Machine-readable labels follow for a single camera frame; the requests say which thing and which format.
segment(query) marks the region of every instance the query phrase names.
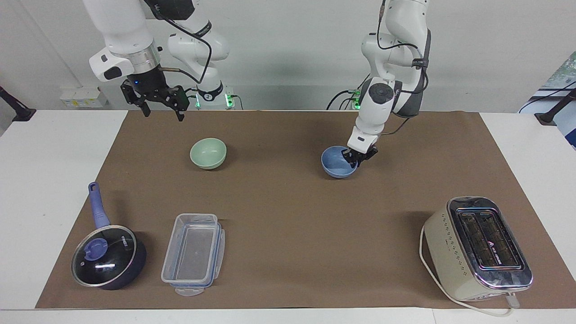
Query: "toaster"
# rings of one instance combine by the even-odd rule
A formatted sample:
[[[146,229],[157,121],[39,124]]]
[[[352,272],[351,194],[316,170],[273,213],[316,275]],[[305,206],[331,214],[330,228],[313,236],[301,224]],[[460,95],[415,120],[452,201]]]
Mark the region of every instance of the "toaster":
[[[532,285],[512,231],[488,198],[452,198],[426,221],[423,232],[439,282],[456,300],[485,300]]]

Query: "white table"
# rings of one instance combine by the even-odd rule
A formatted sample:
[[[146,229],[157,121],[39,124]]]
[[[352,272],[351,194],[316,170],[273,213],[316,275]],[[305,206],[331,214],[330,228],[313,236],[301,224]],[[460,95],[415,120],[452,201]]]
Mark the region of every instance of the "white table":
[[[576,278],[576,152],[531,115],[481,114]],[[572,310],[33,310],[126,111],[38,111],[0,137],[0,323],[571,323]]]

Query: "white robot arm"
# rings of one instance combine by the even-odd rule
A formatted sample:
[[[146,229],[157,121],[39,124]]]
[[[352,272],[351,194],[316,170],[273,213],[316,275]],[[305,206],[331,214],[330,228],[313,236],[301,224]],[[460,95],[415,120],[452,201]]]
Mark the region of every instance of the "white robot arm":
[[[378,152],[374,146],[390,113],[411,118],[418,114],[428,76],[430,31],[426,28],[429,0],[382,2],[378,29],[385,17],[388,33],[371,33],[362,42],[370,75],[362,85],[352,135],[344,158],[360,165]]]
[[[179,69],[160,66],[161,48],[146,27],[144,12],[138,0],[83,0],[96,28],[103,34],[106,47],[89,60],[92,71],[101,81],[127,77],[121,90],[128,104],[138,106],[145,116],[150,114],[146,101],[155,101],[170,107],[178,120],[190,104],[182,88],[169,87],[165,71]],[[228,56],[229,48],[224,39],[211,30],[212,24],[199,7],[199,0],[145,0],[153,14],[166,20],[179,32],[171,35],[171,54],[192,70],[188,74],[196,81],[196,87],[207,104],[228,107],[225,87],[218,72],[208,65]]]

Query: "black stand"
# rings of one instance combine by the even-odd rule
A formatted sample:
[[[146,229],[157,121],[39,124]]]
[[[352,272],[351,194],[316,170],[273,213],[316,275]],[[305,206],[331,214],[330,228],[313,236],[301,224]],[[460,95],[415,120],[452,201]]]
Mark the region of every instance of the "black stand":
[[[562,110],[566,105],[568,105],[568,103],[570,103],[572,100],[575,99],[576,99],[576,88],[572,89],[572,91],[570,91],[568,95],[566,95],[566,97],[562,98],[562,100],[560,100],[560,102],[558,102],[548,112],[543,114],[541,112],[537,112],[536,114],[534,114],[534,116],[536,116],[536,119],[538,119],[540,124],[544,126],[556,126],[556,123],[554,122],[554,116],[557,113],[559,113],[560,110]]]
[[[0,86],[0,97],[4,99],[5,102],[14,109],[16,112],[16,117],[12,119],[13,122],[27,122],[32,118],[32,115],[36,112],[35,109],[26,107],[25,104],[21,103],[18,99],[14,98],[11,94],[7,93],[3,87]]]

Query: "purple handle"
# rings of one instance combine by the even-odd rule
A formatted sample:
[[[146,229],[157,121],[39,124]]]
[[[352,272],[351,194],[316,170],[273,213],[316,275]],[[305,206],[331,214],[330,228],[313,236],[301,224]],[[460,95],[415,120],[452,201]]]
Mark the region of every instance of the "purple handle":
[[[88,197],[90,198],[90,206],[92,207],[92,216],[96,228],[101,228],[110,225],[110,220],[104,212],[102,207],[102,197],[100,197],[100,187],[97,182],[92,182],[88,185]]]

